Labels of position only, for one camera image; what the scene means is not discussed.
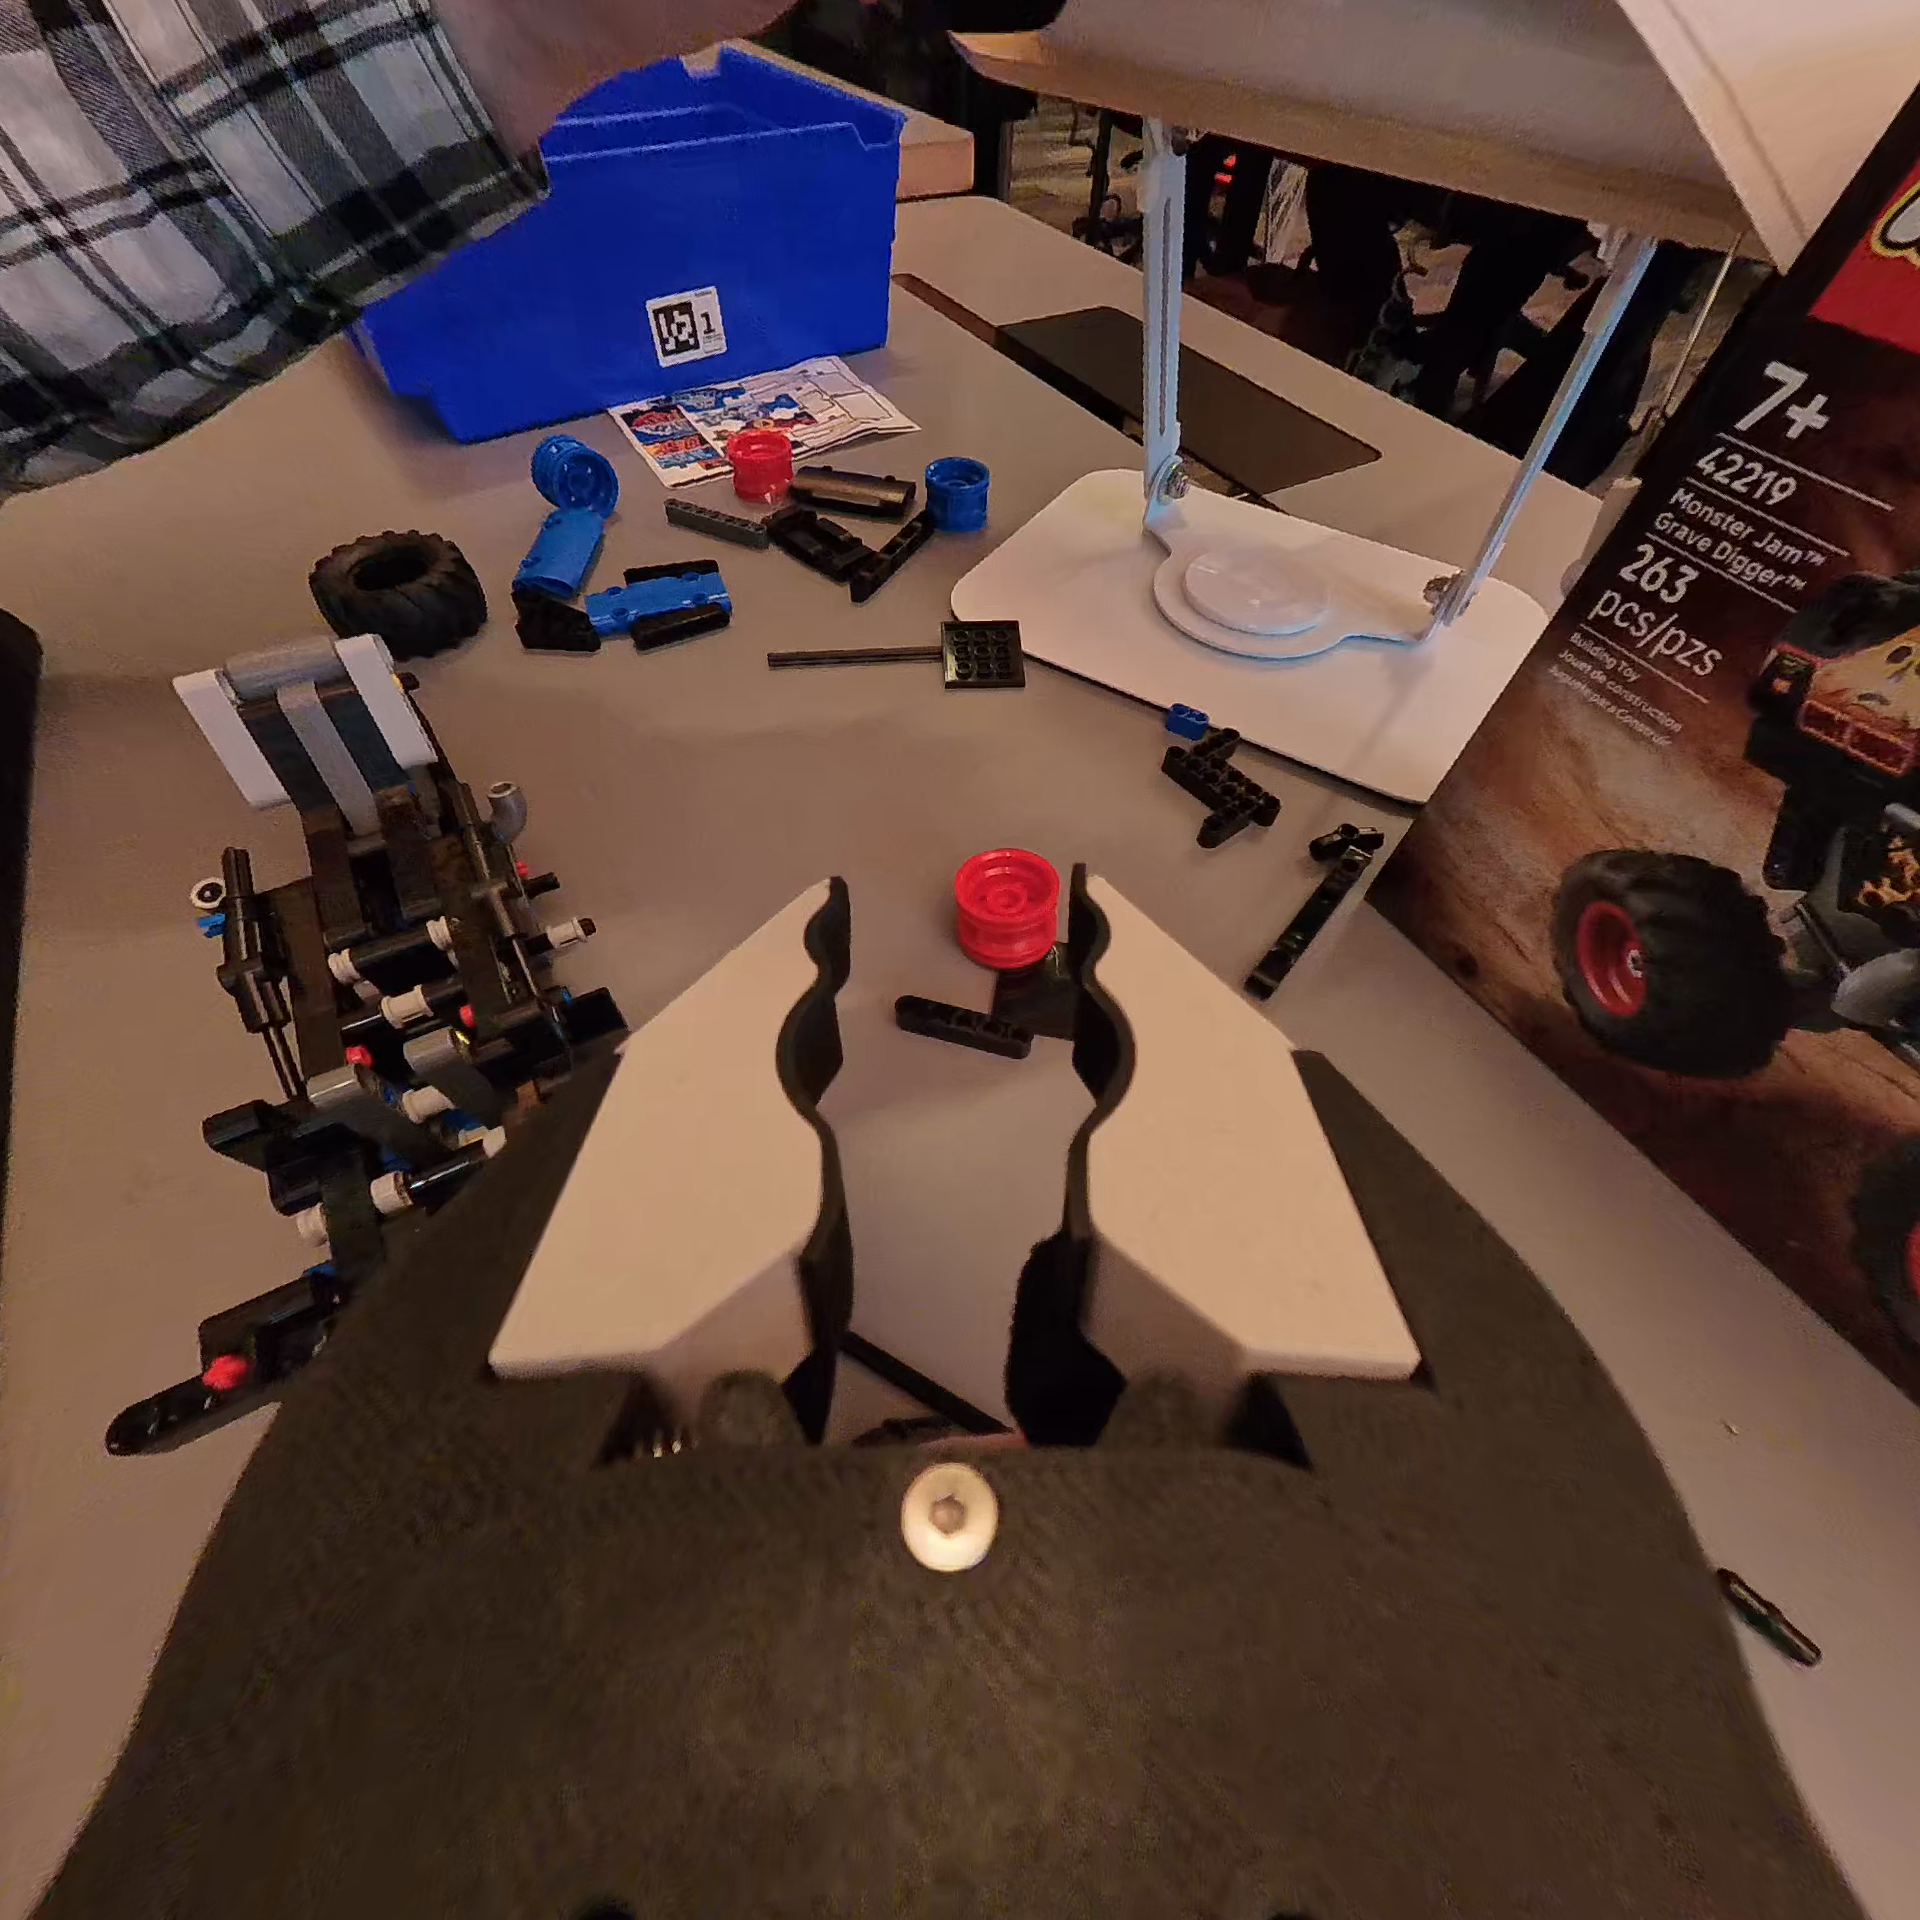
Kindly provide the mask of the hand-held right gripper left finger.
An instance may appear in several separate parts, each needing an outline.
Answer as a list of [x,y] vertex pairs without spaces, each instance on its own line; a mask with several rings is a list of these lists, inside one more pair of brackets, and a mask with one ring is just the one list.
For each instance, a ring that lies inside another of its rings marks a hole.
[[819,879],[616,1058],[489,1351],[501,1379],[791,1380],[853,1314],[841,1158],[850,895]]

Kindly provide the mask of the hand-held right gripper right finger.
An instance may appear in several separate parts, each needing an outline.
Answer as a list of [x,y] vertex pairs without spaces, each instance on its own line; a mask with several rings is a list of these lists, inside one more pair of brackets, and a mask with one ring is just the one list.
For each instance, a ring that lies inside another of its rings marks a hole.
[[1154,1380],[1222,1435],[1269,1383],[1415,1380],[1425,1356],[1299,1050],[1093,874],[1071,879],[1066,975],[1089,1111],[1061,1226],[1015,1290],[1023,1437],[1093,1444]]

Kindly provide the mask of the toy truck chassis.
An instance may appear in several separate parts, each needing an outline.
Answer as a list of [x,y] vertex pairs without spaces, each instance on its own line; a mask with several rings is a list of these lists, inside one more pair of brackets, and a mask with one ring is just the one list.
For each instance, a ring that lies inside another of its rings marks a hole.
[[227,849],[194,889],[201,934],[279,1098],[209,1116],[205,1142],[264,1177],[303,1270],[199,1324],[199,1366],[111,1421],[111,1455],[175,1449],[303,1372],[407,1234],[442,1211],[626,1025],[559,957],[594,923],[517,842],[512,781],[475,797],[385,641],[303,641],[175,678],[255,810],[291,810],[307,875],[261,885]]

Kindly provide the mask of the instruction booklet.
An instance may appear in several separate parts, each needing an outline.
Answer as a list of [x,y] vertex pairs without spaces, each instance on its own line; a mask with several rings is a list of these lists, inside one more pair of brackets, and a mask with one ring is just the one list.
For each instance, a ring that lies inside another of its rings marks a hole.
[[1919,85],[1917,2],[1621,2],[1787,269]]

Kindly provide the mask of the person's left forearm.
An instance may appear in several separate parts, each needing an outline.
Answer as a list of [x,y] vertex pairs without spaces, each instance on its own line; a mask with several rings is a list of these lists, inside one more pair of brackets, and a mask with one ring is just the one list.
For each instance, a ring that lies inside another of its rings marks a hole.
[[5,2],[5,501],[214,419],[539,204],[591,90],[783,12]]

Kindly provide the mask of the grey desk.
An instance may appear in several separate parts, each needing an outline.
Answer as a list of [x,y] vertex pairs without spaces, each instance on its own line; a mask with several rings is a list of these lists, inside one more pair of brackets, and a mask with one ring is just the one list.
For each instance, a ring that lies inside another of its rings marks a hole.
[[[986,199],[904,205],[896,268],[937,302],[896,287],[861,369],[922,431],[871,461],[984,459],[987,534],[930,548],[866,607],[734,550],[729,630],[546,659],[506,627],[431,662],[424,709],[466,780],[529,793],[527,858],[599,926],[568,981],[613,990],[626,1019],[802,886],[848,879],[827,1114],[856,1324],[999,1411],[1013,1283],[1058,1222],[1083,1091],[1058,1045],[1018,1067],[895,1030],[901,991],[984,1002],[951,938],[959,861],[1086,859],[1237,982],[1313,886],[1305,842],[1401,817],[1254,754],[1281,826],[1211,854],[1162,777],[1162,719],[1104,689],[1042,668],[1003,698],[945,693],[923,665],[767,668],[786,645],[935,633],[994,540],[1071,481],[1137,467],[951,319],[1137,307],[1137,275]],[[303,1262],[264,1182],[201,1139],[209,1114],[275,1086],[187,913],[227,845],[271,877],[299,865],[299,834],[239,797],[173,676],[315,630],[307,572],[365,532],[453,537],[506,607],[539,518],[533,442],[445,442],[333,342],[179,443],[5,508],[5,607],[43,646],[5,1239],[5,1916],[32,1914],[82,1825],[271,1412],[144,1458],[111,1458],[107,1421],[186,1373],[205,1316]],[[1917,1406],[1366,902],[1265,1015],[1553,1290],[1713,1562],[1822,1645],[1803,1670],[1739,1639],[1858,1900],[1917,1916]]]

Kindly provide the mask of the long black beam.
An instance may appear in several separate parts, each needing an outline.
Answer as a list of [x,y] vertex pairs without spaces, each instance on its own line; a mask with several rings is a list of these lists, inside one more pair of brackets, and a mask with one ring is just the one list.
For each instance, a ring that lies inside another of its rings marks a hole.
[[1247,995],[1256,1002],[1269,1002],[1278,991],[1281,982],[1305,957],[1350,894],[1361,886],[1361,879],[1377,865],[1383,845],[1386,829],[1363,828],[1359,823],[1339,823],[1311,839],[1309,858],[1318,868],[1318,882],[1275,941],[1242,981]]
[[937,523],[933,515],[923,510],[896,531],[881,548],[874,548],[857,559],[848,574],[850,603],[871,603],[874,596],[927,548],[935,532]]

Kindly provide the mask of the long black axle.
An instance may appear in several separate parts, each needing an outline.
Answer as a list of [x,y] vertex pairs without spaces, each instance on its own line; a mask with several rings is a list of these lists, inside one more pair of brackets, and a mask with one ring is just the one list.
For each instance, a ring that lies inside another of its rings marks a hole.
[[974,1437],[1013,1434],[1008,1425],[994,1419],[986,1409],[962,1398],[947,1385],[933,1380],[922,1369],[907,1365],[861,1332],[847,1332],[841,1356],[878,1383],[913,1402],[914,1409],[922,1409],[930,1419],[945,1425],[954,1434]]

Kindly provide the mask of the monster truck toy box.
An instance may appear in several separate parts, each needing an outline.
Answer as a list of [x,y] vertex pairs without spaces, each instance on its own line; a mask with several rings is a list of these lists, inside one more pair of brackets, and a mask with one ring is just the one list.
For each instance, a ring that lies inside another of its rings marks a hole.
[[1919,100],[1373,902],[1919,1391]]

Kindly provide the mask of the black grid plate on axle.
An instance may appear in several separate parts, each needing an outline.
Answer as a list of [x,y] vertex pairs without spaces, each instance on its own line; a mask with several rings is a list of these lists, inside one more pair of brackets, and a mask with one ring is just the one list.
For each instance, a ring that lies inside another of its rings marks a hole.
[[864,665],[939,665],[947,690],[1010,690],[1025,686],[1025,646],[1013,619],[947,619],[928,643],[886,643],[773,652],[769,669]]

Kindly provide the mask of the white book stand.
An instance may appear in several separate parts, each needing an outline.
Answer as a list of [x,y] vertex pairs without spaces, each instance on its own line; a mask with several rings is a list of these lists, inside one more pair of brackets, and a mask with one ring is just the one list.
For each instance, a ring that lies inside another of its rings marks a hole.
[[[998,81],[1144,119],[1144,451],[1002,540],[951,611],[1010,617],[1031,655],[1083,681],[1430,803],[1546,629],[1496,565],[1657,244],[1769,260],[1619,5],[1061,5],[1045,26],[957,33]],[[1616,233],[1616,271],[1465,562],[1191,489],[1178,129]]]

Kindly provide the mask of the black rubber tyre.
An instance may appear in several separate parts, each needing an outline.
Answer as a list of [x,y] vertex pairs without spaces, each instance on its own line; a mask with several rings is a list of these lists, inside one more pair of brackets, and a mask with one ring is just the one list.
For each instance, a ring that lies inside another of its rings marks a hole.
[[445,534],[362,534],[322,555],[307,582],[337,635],[375,635],[399,661],[461,646],[489,619],[486,588]]

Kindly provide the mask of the blue curved panel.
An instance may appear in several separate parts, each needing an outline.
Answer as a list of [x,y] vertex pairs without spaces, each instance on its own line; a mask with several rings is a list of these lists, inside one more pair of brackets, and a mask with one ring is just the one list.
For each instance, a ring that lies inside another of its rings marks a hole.
[[562,508],[545,517],[512,575],[512,594],[560,603],[582,598],[605,548],[608,518],[594,510]]

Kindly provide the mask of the small black pin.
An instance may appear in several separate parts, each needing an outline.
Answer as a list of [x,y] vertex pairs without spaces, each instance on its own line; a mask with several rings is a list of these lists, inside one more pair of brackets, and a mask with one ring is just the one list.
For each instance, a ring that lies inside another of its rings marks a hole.
[[1822,1645],[1750,1580],[1734,1569],[1717,1569],[1715,1581],[1735,1619],[1781,1658],[1802,1668],[1818,1668],[1822,1663]]

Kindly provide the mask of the black beam frame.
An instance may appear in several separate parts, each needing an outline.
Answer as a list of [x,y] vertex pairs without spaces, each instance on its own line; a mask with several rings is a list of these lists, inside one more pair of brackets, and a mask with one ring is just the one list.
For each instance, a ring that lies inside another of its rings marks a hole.
[[835,585],[848,585],[875,558],[850,531],[801,502],[790,501],[760,527],[773,548]]

